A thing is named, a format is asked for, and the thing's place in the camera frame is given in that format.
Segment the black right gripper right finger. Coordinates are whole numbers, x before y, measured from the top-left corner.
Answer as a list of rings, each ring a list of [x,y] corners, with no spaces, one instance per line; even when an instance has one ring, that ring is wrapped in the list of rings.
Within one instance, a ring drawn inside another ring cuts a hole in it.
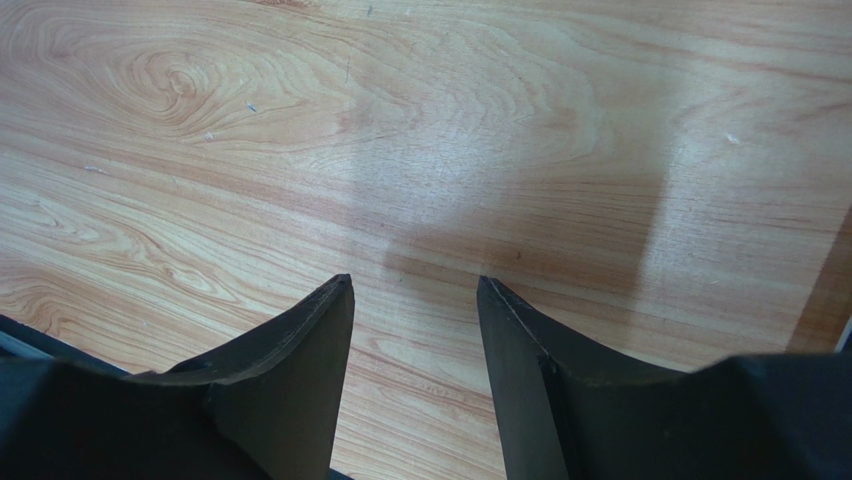
[[[477,311],[511,479],[847,479],[851,356],[653,365],[481,277]]]

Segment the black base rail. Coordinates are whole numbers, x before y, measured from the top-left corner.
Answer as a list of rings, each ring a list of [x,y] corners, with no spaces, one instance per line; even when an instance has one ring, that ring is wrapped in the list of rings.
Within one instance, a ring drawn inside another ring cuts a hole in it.
[[[1,359],[65,360],[118,376],[129,372],[4,315],[1,316]]]

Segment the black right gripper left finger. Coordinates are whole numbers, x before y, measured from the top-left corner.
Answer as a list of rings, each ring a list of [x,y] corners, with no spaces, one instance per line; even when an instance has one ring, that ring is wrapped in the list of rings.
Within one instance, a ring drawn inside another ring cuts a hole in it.
[[[5,479],[334,479],[347,274],[171,369],[1,359]]]

